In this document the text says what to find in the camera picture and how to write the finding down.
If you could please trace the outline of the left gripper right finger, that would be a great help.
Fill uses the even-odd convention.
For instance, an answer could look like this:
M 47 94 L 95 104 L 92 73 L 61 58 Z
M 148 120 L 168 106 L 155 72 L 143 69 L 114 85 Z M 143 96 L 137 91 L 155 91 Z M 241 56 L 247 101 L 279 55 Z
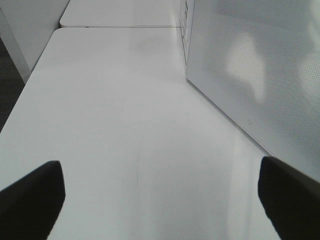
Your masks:
M 302 172 L 265 156 L 257 183 L 264 212 L 282 240 L 320 238 L 320 184 Z

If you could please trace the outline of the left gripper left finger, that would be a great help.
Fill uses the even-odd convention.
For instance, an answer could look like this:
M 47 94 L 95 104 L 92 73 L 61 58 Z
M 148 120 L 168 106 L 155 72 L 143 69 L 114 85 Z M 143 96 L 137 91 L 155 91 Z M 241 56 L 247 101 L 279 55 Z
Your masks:
M 46 240 L 66 198 L 61 163 L 48 161 L 0 192 L 0 238 Z

